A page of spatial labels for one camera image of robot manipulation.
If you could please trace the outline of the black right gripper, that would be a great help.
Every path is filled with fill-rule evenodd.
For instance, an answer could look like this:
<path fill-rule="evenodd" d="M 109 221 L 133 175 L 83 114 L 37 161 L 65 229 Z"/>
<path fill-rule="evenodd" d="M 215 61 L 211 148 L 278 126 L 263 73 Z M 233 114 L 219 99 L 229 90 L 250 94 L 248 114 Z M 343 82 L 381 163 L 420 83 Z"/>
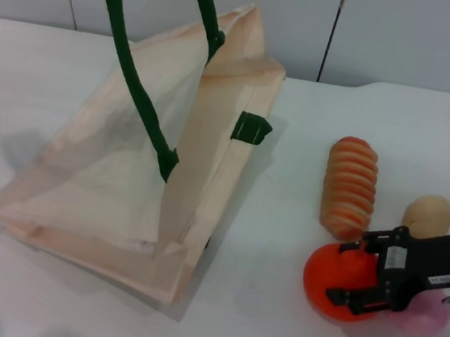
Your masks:
<path fill-rule="evenodd" d="M 406 226 L 398 226 L 364 232 L 361 241 L 365 250 L 380 251 L 378 289 L 328 288 L 325 294 L 334 306 L 346 306 L 359 315 L 386 309 L 398 312 L 419 293 L 450 289 L 450 234 L 414 238 Z"/>

